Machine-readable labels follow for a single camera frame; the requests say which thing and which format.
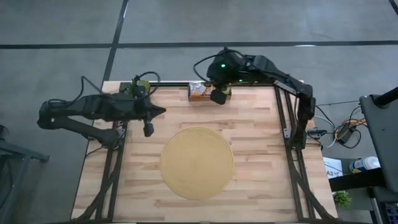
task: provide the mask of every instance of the small plant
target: small plant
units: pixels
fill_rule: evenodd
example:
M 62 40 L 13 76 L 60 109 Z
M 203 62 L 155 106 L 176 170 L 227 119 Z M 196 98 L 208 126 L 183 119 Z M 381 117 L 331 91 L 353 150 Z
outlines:
M 349 205 L 351 205 L 351 197 L 349 196 L 348 192 L 345 191 L 336 192 L 333 198 L 335 199 L 335 203 L 341 208 L 346 208 L 349 207 Z

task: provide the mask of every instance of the butcher block tabletop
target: butcher block tabletop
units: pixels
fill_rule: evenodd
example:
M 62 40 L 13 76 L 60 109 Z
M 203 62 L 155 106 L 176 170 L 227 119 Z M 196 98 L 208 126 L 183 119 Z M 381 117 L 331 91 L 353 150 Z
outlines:
M 105 82 L 103 91 L 116 93 L 119 85 L 120 82 Z M 165 86 L 150 97 L 154 105 L 167 109 L 152 120 L 155 132 L 151 137 L 144 136 L 142 121 L 129 122 L 113 221 L 296 222 L 274 88 L 233 87 L 232 97 L 225 105 L 210 100 L 188 101 L 187 91 L 188 87 Z M 111 123 L 97 120 L 94 126 L 106 129 Z M 160 173 L 160 155 L 167 141 L 189 127 L 205 127 L 220 133 L 234 155 L 232 180 L 209 200 L 179 197 L 166 186 Z M 87 152 L 99 147 L 98 142 L 92 141 Z M 320 146 L 308 139 L 303 158 L 311 191 L 337 217 Z M 81 215 L 98 193 L 105 159 L 106 149 L 86 158 L 72 218 Z M 308 217 L 302 192 L 301 201 Z M 108 203 L 103 211 L 106 215 Z

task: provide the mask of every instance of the gray floor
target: gray floor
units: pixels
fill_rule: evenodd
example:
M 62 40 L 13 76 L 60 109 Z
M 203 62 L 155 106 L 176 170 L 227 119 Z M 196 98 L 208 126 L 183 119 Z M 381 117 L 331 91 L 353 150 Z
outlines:
M 122 0 L 0 0 L 0 44 L 110 43 Z M 398 40 L 398 17 L 388 0 L 130 0 L 120 42 Z M 398 84 L 398 46 L 248 47 L 314 87 L 317 103 L 357 100 Z M 220 48 L 118 49 L 110 80 L 155 70 L 163 80 L 197 80 L 192 65 Z M 0 124 L 10 142 L 51 154 L 32 163 L 14 223 L 70 218 L 87 141 L 36 125 L 41 104 L 72 99 L 80 75 L 101 85 L 109 49 L 0 50 Z M 206 63 L 199 67 L 205 73 Z M 90 87 L 86 93 L 94 93 Z M 356 103 L 324 106 L 339 123 Z M 322 120 L 320 128 L 330 128 Z M 368 132 L 355 149 L 338 144 L 327 157 L 374 155 Z M 370 222 L 366 212 L 339 210 L 344 220 Z

